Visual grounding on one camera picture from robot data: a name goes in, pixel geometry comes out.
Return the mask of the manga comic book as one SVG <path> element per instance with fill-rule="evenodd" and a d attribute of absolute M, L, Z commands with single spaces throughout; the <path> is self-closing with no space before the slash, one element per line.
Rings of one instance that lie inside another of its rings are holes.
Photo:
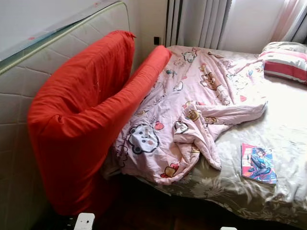
<path fill-rule="evenodd" d="M 277 184 L 272 154 L 264 148 L 241 145 L 241 176 L 264 184 Z"/>

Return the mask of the pink cartoon print blanket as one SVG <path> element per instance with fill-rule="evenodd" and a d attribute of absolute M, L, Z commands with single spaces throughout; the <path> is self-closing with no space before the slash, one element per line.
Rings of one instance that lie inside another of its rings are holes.
<path fill-rule="evenodd" d="M 218 136 L 265 112 L 262 61 L 235 61 L 199 47 L 169 51 L 169 62 L 110 147 L 104 177 L 122 173 L 169 185 L 199 159 L 221 170 Z"/>

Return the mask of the striped cartoon bolster pillow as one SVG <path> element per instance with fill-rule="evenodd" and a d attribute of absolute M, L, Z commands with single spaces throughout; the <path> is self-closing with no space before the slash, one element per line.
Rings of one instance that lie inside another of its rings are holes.
<path fill-rule="evenodd" d="M 271 42 L 258 59 L 265 74 L 307 84 L 307 46 L 296 42 Z"/>

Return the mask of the sheer pink curtain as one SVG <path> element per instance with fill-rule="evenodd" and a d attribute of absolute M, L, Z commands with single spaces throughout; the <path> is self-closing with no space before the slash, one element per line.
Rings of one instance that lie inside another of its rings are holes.
<path fill-rule="evenodd" d="M 290 42 L 307 13 L 307 0 L 284 0 L 271 42 Z"/>

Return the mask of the red folded futon mattress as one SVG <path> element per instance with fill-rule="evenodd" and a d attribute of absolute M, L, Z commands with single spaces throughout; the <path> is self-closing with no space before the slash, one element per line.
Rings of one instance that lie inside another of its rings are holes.
<path fill-rule="evenodd" d="M 132 33 L 108 33 L 54 72 L 29 108 L 29 138 L 46 196 L 60 215 L 101 215 L 117 195 L 99 169 L 171 58 L 158 46 L 132 74 L 133 53 Z"/>

